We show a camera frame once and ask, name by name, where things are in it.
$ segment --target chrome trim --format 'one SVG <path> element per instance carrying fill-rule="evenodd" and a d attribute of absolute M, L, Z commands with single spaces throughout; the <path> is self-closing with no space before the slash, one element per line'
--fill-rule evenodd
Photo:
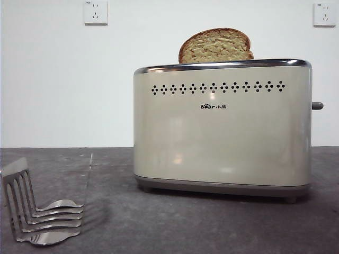
<path fill-rule="evenodd" d="M 206 69 L 226 69 L 226 68 L 246 68 L 246 67 L 273 67 L 273 66 L 301 66 L 312 68 L 308 61 L 300 59 L 260 59 L 242 60 L 226 62 L 206 62 L 206 63 L 184 63 L 177 65 L 150 66 L 137 69 L 134 75 L 150 72 L 167 72 L 183 70 L 206 70 Z"/>

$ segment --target toaster foot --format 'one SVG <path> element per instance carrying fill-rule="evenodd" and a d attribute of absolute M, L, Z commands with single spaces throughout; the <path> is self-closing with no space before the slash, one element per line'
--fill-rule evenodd
<path fill-rule="evenodd" d="M 288 204 L 295 204 L 297 201 L 297 197 L 285 197 L 285 202 Z"/>

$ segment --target toaster vent hole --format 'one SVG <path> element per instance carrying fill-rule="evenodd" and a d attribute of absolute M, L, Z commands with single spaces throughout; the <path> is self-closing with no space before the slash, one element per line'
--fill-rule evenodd
<path fill-rule="evenodd" d="M 251 89 L 251 86 L 249 85 L 251 81 L 245 81 L 243 85 L 238 84 L 238 82 L 234 81 L 231 83 L 232 85 L 229 87 L 233 93 L 236 93 L 238 89 L 243 89 L 245 93 L 249 92 Z M 267 84 L 260 84 L 260 81 L 254 81 L 253 89 L 255 92 L 260 92 L 260 88 L 264 88 L 267 92 L 275 91 L 274 88 L 276 88 L 279 92 L 283 91 L 283 88 L 286 87 L 286 84 L 283 83 L 282 80 L 278 81 L 271 81 L 268 80 Z M 156 95 L 158 92 L 165 95 L 166 92 L 171 92 L 172 94 L 175 94 L 175 91 L 180 91 L 181 94 L 185 94 L 185 91 L 190 92 L 190 94 L 195 94 L 196 91 L 201 91 L 201 93 L 204 94 L 205 90 L 210 90 L 213 94 L 217 93 L 218 90 L 220 90 L 220 93 L 225 93 L 228 89 L 228 86 L 226 86 L 226 82 L 218 83 L 213 82 L 209 84 L 201 83 L 201 85 L 196 85 L 195 83 L 188 83 L 186 86 L 185 84 L 170 84 L 170 85 L 152 85 L 151 86 L 151 93 L 153 95 Z"/>

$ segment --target wall outlet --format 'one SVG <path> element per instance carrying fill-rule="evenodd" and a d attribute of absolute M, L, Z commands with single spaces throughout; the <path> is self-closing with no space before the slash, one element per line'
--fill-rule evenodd
<path fill-rule="evenodd" d="M 335 26 L 336 5 L 335 3 L 313 4 L 313 26 Z"/>
<path fill-rule="evenodd" d="M 108 24 L 107 1 L 84 3 L 85 24 Z"/>

